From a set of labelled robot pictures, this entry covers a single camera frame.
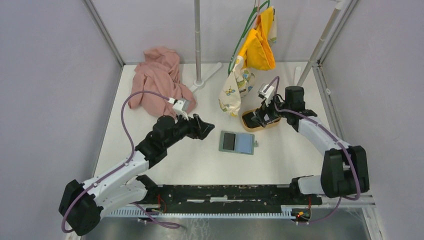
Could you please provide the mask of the yellow oval tray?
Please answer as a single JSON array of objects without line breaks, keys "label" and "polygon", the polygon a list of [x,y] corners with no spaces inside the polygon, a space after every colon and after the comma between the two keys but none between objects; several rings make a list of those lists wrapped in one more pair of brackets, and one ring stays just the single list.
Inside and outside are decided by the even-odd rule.
[{"label": "yellow oval tray", "polygon": [[[248,112],[254,112],[255,110],[254,109],[251,109],[251,110],[248,110],[248,111],[245,111],[244,113],[248,113]],[[247,132],[250,132],[250,133],[253,133],[253,132],[257,132],[257,131],[261,131],[261,130],[265,130],[265,129],[270,129],[270,128],[273,128],[273,127],[276,127],[279,123],[280,123],[280,121],[278,121],[278,122],[276,122],[276,123],[271,123],[271,124],[268,124],[265,128],[263,128],[263,127],[261,127],[261,128],[254,128],[254,129],[247,129],[246,128],[246,126],[244,125],[244,123],[243,123],[243,120],[242,120],[242,116],[241,116],[241,123],[242,123],[242,126],[243,126],[243,128],[247,131]]]}]

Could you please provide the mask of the black credit card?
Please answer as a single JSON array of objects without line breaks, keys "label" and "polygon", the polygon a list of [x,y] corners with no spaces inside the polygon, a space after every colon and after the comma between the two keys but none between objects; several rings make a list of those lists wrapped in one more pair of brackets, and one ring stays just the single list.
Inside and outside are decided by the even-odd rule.
[{"label": "black credit card", "polygon": [[228,150],[228,151],[234,151],[235,150],[235,141],[236,141],[236,134],[235,133],[224,132],[223,133],[223,141],[222,141],[222,149]]}]

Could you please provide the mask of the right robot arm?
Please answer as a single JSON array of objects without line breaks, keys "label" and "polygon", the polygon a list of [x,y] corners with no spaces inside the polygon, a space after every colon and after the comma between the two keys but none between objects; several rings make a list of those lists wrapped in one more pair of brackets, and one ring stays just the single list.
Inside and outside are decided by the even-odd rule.
[{"label": "right robot arm", "polygon": [[321,174],[294,178],[289,199],[295,204],[302,204],[309,195],[358,200],[370,189],[365,149],[345,142],[328,130],[318,115],[306,108],[304,95],[303,87],[288,86],[285,98],[281,98],[271,84],[264,84],[258,91],[261,106],[252,116],[252,121],[263,128],[286,119],[323,156]]}]

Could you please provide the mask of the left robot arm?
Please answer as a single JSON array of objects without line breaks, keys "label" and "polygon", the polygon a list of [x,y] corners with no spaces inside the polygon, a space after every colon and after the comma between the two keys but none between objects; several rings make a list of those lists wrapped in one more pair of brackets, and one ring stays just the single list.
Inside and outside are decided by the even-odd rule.
[{"label": "left robot arm", "polygon": [[83,182],[72,180],[65,186],[58,211],[64,233],[84,236],[109,213],[133,202],[153,203],[157,190],[141,182],[127,184],[136,175],[153,168],[168,155],[168,148],[185,137],[204,140],[215,125],[198,114],[188,118],[161,116],[152,130],[131,153],[106,172]]}]

